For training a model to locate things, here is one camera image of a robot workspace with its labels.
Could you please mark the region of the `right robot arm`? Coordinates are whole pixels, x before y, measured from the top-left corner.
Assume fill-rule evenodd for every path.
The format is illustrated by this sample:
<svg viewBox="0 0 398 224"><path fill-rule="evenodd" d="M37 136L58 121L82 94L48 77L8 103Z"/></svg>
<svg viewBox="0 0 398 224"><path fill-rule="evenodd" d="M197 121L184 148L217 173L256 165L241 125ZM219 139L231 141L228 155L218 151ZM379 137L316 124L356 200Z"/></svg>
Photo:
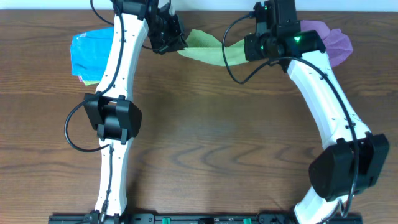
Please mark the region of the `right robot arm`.
<svg viewBox="0 0 398 224"><path fill-rule="evenodd" d="M315 30L304 31L293 1L254 5L256 31L244 39L247 61L273 63L296 84L320 133L323 152L308 169L311 187L294 207L297 223L351 222L353 198L374 186L389 152L383 134L361 121L331 68Z"/></svg>

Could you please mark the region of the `green microfiber cloth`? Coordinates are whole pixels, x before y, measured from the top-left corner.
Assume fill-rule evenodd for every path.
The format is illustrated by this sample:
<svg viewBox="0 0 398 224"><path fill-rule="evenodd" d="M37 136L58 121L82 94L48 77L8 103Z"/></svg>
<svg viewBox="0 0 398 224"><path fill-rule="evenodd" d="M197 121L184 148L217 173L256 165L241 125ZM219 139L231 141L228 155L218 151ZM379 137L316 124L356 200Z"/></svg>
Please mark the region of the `green microfiber cloth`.
<svg viewBox="0 0 398 224"><path fill-rule="evenodd" d="M187 47L177 52L184 57L201 61L210 65L224 67L222 43L211 34L202 30L192 29L186 39ZM248 63L244 53L244 39L224 48L229 66Z"/></svg>

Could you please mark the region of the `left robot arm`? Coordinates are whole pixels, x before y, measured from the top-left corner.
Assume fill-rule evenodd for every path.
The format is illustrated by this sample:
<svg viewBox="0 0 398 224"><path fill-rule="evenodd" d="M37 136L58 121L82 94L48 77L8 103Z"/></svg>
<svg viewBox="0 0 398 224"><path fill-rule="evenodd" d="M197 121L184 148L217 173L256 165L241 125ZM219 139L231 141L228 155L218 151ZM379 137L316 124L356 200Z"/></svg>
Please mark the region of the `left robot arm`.
<svg viewBox="0 0 398 224"><path fill-rule="evenodd" d="M183 25L171 3L115 1L114 32L104 75L84 109L99 138L99 195L88 223L127 223L126 174L129 150L141 127L142 112L133 103L133 81L146 38L156 54L187 46Z"/></svg>

